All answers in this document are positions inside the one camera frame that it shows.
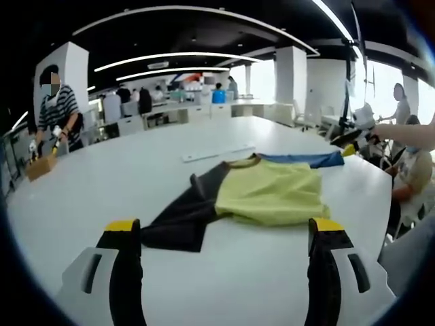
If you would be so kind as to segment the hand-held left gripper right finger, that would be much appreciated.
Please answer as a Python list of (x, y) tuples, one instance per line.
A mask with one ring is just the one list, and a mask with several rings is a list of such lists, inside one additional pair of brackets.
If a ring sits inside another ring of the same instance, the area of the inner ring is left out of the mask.
[(396, 300), (387, 272), (330, 219), (309, 220), (305, 325), (372, 325)]

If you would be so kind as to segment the person's right hand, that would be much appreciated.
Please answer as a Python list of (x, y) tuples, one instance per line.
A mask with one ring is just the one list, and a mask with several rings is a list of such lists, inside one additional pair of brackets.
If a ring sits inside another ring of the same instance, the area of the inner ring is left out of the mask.
[(373, 143), (379, 143), (389, 138), (389, 125), (387, 124), (377, 124), (370, 130), (369, 140)]

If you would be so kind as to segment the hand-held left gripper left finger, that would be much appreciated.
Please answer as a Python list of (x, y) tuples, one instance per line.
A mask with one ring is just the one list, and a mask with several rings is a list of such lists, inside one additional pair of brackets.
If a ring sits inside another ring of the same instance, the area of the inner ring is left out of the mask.
[(56, 303), (76, 325), (145, 325), (138, 219), (106, 226), (65, 269)]

